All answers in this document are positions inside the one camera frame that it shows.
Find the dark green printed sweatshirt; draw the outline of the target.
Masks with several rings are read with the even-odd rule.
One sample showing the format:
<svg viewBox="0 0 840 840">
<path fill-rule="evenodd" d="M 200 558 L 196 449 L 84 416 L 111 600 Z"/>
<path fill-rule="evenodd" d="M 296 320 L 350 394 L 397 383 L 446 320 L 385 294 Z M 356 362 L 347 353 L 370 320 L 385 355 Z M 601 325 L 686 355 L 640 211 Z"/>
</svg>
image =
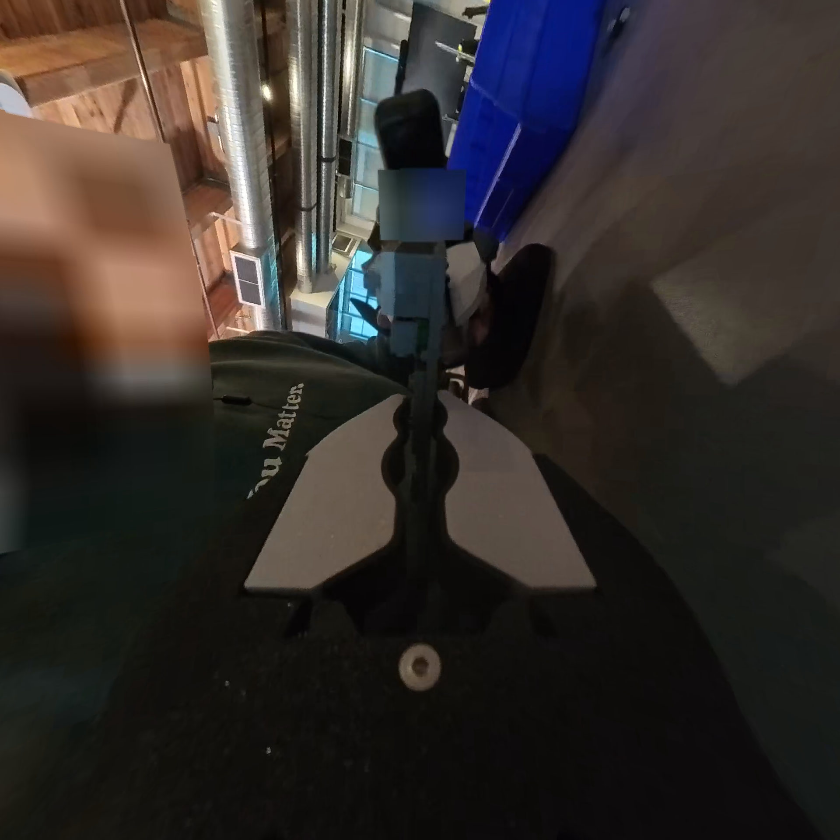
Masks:
<svg viewBox="0 0 840 840">
<path fill-rule="evenodd" d="M 25 549 L 2 554 L 2 838 L 36 838 L 74 775 L 130 647 L 249 498 L 293 479 L 310 448 L 394 394 L 406 374 L 378 339 L 336 343 L 252 332 L 209 345 L 212 447 L 174 510 L 130 501 L 138 457 L 102 520 L 55 508 Z"/>
</svg>

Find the person's left hand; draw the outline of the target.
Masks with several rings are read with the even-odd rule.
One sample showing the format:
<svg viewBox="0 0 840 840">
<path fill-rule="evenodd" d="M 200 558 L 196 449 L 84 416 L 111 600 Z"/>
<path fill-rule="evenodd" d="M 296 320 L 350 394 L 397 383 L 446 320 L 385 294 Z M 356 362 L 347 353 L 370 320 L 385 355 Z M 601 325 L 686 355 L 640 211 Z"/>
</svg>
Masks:
<svg viewBox="0 0 840 840">
<path fill-rule="evenodd" d="M 485 290 L 476 309 L 467 321 L 466 337 L 469 350 L 476 350 L 484 346 L 494 335 L 495 297 L 492 290 Z"/>
</svg>

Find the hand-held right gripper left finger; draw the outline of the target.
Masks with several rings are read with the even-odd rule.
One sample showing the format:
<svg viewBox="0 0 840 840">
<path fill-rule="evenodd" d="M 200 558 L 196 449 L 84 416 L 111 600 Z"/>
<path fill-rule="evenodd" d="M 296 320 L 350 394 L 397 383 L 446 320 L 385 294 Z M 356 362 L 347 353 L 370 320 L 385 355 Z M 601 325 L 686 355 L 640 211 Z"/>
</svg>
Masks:
<svg viewBox="0 0 840 840">
<path fill-rule="evenodd" d="M 248 593 L 312 594 L 391 543 L 396 500 L 383 465 L 404 402 L 387 397 L 310 451 L 245 579 Z"/>
</svg>

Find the wide silver ventilation duct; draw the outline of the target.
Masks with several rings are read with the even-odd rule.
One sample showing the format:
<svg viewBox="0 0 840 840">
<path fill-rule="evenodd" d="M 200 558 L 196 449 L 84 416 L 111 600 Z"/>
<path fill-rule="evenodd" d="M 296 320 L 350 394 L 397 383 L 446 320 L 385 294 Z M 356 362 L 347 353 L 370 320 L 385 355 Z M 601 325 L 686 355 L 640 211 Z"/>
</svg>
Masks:
<svg viewBox="0 0 840 840">
<path fill-rule="evenodd" d="M 213 71 L 227 179 L 239 221 L 234 249 L 263 256 L 266 305 L 252 307 L 255 326 L 261 331 L 281 331 L 285 323 L 270 201 L 255 6 L 251 1 L 200 1 L 198 7 Z"/>
</svg>

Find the large paned window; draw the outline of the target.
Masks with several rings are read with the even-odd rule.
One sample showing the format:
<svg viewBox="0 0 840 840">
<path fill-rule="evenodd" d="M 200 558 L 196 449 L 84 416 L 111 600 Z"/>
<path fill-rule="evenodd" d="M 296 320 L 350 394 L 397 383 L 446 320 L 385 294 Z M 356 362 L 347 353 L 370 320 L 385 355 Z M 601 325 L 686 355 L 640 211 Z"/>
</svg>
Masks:
<svg viewBox="0 0 840 840">
<path fill-rule="evenodd" d="M 372 230 L 379 207 L 382 153 L 375 134 L 375 109 L 395 89 L 395 44 L 366 38 L 360 55 L 350 133 L 339 137 L 336 220 L 341 229 L 357 235 Z"/>
</svg>

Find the white wall vent grille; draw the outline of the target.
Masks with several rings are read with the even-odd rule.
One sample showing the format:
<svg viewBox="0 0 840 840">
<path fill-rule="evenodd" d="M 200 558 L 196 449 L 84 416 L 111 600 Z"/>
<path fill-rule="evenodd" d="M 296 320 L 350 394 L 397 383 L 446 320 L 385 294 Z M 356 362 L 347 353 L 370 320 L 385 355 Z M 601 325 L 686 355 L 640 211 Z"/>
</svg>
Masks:
<svg viewBox="0 0 840 840">
<path fill-rule="evenodd" d="M 229 256 L 238 301 L 246 306 L 263 308 L 266 305 L 263 255 L 231 249 Z"/>
</svg>

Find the thin silver ventilation duct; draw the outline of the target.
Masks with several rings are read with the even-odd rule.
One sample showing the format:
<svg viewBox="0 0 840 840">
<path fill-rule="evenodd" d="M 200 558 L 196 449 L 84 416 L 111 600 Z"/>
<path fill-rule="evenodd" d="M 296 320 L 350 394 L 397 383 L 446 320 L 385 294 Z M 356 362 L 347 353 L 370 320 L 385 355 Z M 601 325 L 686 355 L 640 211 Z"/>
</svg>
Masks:
<svg viewBox="0 0 840 840">
<path fill-rule="evenodd" d="M 306 294 L 312 293 L 317 275 L 318 24 L 318 2 L 287 1 L 297 289 Z"/>
<path fill-rule="evenodd" d="M 341 1 L 320 1 L 318 18 L 317 272 L 331 270 L 338 160 Z"/>
</svg>

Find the black monitor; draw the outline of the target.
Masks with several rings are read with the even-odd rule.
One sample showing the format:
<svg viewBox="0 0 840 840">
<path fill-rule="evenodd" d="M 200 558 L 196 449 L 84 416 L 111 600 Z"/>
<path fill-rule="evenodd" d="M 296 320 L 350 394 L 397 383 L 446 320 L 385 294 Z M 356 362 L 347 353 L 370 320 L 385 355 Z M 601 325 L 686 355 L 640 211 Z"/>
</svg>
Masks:
<svg viewBox="0 0 840 840">
<path fill-rule="evenodd" d="M 466 96 L 467 69 L 475 61 L 478 27 L 471 16 L 455 17 L 414 2 L 408 37 L 401 42 L 394 93 L 431 92 L 442 120 L 456 123 Z"/>
</svg>

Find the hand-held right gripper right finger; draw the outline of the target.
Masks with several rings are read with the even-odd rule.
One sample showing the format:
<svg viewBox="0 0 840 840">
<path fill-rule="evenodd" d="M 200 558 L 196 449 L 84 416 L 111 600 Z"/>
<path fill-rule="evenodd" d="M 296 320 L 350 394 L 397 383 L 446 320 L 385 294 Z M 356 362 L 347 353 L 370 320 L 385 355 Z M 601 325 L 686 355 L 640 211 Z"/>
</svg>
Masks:
<svg viewBox="0 0 840 840">
<path fill-rule="evenodd" d="M 452 542 L 532 591 L 593 591 L 595 577 L 531 450 L 451 393 L 437 395 L 458 460 L 444 501 Z"/>
</svg>

